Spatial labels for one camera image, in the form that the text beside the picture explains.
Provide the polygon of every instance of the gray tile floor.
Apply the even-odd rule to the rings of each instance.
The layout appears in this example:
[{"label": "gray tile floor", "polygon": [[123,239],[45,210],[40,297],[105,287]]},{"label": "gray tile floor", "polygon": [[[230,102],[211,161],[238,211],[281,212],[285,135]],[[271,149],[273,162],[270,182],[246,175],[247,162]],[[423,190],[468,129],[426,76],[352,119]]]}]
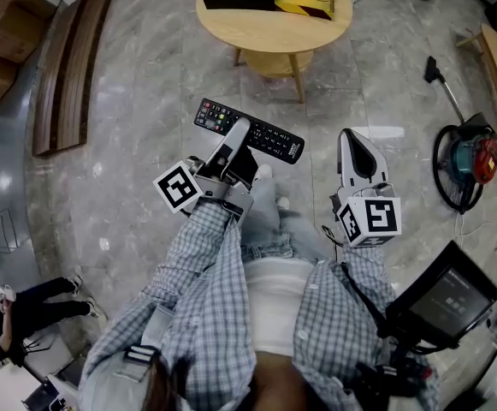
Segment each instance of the gray tile floor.
[{"label": "gray tile floor", "polygon": [[[282,194],[315,225],[332,225],[328,196],[338,187],[336,139],[356,127],[382,149],[402,199],[404,234],[388,244],[401,292],[454,237],[455,215],[432,179],[438,130],[457,123],[439,86],[423,81],[438,60],[463,112],[496,121],[488,78],[460,36],[483,20],[477,0],[359,0],[346,35],[316,51],[305,71],[306,104],[292,80],[264,80],[233,66],[231,47],[210,36],[195,0],[113,0],[92,83],[89,141],[53,158],[50,209],[62,272],[79,272],[112,317],[147,282],[185,221],[171,215],[151,182],[189,155],[205,158],[219,137],[192,125],[202,97],[275,123],[306,140],[294,166],[269,162]],[[464,221],[464,249],[497,282],[497,176]],[[93,340],[97,333],[83,322]],[[489,352],[484,329],[435,358],[447,402]]]}]

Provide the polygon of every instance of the red vacuum cleaner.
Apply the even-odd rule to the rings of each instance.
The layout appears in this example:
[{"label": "red vacuum cleaner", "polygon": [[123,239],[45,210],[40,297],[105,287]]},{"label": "red vacuum cleaner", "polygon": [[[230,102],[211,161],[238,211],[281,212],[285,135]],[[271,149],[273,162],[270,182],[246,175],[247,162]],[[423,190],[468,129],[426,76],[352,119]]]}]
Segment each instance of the red vacuum cleaner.
[{"label": "red vacuum cleaner", "polygon": [[439,80],[452,102],[461,125],[447,125],[436,136],[433,148],[433,175],[446,203],[460,214],[475,206],[483,187],[497,171],[497,133],[482,113],[465,120],[452,90],[436,60],[429,57],[424,79]]}]

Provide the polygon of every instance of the remote control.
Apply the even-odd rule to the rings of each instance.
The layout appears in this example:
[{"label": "remote control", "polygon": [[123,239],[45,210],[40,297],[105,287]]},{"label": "remote control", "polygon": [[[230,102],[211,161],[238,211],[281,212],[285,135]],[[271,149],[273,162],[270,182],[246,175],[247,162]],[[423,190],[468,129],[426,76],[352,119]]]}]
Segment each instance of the remote control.
[{"label": "remote control", "polygon": [[195,125],[225,135],[240,117],[246,117],[251,122],[246,136],[249,147],[290,164],[299,160],[305,146],[301,137],[213,100],[203,99],[195,117]]},{"label": "remote control", "polygon": [[8,284],[0,286],[0,293],[8,301],[16,301],[16,292]]}]

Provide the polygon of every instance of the black strap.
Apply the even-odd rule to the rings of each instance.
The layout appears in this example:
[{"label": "black strap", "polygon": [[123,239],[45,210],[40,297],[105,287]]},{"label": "black strap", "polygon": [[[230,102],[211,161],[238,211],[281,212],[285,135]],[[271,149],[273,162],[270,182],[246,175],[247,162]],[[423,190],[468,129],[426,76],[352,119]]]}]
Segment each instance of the black strap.
[{"label": "black strap", "polygon": [[368,311],[370,312],[370,315],[372,316],[372,318],[376,322],[377,335],[380,338],[389,337],[390,333],[389,333],[387,320],[385,319],[383,314],[381,312],[379,312],[376,305],[374,303],[372,303],[372,301],[366,296],[366,294],[360,290],[357,283],[349,275],[349,269],[347,268],[346,263],[343,262],[340,266],[341,266],[341,269],[343,270],[343,272],[345,272],[347,280],[351,284],[352,288],[357,293],[357,295],[360,297],[360,300],[362,300],[362,302],[366,305],[366,307],[368,308]]}]

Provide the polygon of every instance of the small display screen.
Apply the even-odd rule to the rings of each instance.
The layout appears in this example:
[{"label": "small display screen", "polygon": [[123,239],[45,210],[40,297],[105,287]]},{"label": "small display screen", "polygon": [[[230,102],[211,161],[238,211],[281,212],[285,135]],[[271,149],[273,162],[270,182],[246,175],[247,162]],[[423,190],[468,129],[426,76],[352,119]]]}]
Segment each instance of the small display screen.
[{"label": "small display screen", "polygon": [[450,268],[410,310],[450,337],[456,337],[490,301]]}]

